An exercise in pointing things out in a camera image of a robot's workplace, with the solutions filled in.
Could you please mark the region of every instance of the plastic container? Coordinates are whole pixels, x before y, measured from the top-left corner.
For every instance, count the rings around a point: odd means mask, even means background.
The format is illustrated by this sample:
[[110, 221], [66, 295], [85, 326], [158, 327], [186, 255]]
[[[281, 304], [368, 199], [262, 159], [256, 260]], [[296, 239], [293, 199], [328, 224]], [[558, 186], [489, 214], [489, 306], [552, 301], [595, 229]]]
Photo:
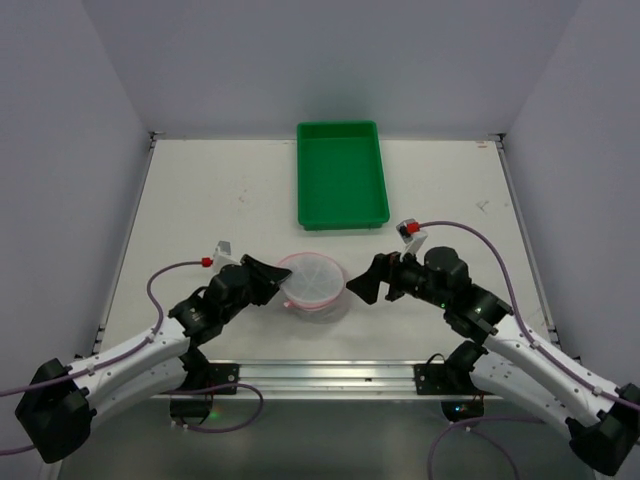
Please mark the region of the plastic container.
[[296, 253], [284, 258], [278, 266], [293, 272], [280, 285], [280, 290], [287, 298], [286, 307], [303, 313], [326, 313], [344, 291], [342, 268], [325, 255]]
[[371, 121], [298, 125], [298, 222], [305, 230], [389, 221], [378, 130]]

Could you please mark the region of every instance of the red connector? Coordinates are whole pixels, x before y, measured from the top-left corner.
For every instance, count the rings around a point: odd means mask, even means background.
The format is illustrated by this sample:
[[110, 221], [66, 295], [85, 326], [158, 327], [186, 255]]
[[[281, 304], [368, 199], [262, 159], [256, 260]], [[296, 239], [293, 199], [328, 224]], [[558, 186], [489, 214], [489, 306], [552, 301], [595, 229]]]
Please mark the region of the red connector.
[[407, 233], [409, 235], [413, 235], [414, 233], [418, 233], [419, 231], [420, 231], [420, 224], [418, 222], [407, 224]]

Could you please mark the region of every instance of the mark on table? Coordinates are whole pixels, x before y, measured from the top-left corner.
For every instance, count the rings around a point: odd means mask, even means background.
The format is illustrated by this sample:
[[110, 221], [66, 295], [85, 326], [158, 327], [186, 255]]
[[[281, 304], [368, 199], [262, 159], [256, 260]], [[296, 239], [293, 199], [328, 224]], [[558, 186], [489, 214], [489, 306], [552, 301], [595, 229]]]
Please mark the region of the mark on table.
[[482, 200], [482, 201], [476, 203], [476, 207], [478, 207], [478, 209], [482, 210], [482, 213], [484, 213], [486, 215], [487, 211], [484, 209], [484, 207], [486, 207], [488, 203], [489, 203], [489, 200]]

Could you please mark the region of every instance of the green plastic tray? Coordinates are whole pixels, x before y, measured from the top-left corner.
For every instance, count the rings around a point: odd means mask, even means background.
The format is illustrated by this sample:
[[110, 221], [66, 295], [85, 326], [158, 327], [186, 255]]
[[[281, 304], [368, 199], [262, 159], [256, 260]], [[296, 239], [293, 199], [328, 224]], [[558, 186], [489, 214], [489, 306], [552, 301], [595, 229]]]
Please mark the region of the green plastic tray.
[[298, 125], [298, 222], [305, 230], [389, 221], [378, 129], [370, 121]]

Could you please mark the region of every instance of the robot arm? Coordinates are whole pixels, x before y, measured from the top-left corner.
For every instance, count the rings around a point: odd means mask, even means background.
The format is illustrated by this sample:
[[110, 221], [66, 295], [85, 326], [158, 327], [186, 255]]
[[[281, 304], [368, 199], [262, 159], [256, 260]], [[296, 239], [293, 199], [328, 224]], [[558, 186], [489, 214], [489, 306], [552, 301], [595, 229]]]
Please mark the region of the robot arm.
[[471, 281], [455, 250], [432, 248], [420, 264], [415, 254], [424, 233], [417, 222], [403, 222], [398, 231], [404, 252], [376, 255], [347, 288], [373, 304], [384, 282], [388, 301], [408, 294], [442, 308], [451, 328], [469, 339], [445, 366], [455, 365], [456, 374], [476, 388], [545, 420], [570, 439], [574, 453], [591, 468], [614, 475], [640, 437], [640, 389], [618, 388], [521, 323], [511, 306]]
[[48, 386], [27, 391], [16, 408], [43, 460], [68, 456], [92, 427], [135, 403], [178, 389], [190, 378], [206, 378], [208, 362], [198, 346], [220, 335], [248, 305], [266, 305], [289, 275], [245, 255], [239, 263], [228, 262], [153, 328], [68, 366], [58, 359], [43, 364], [31, 384]]

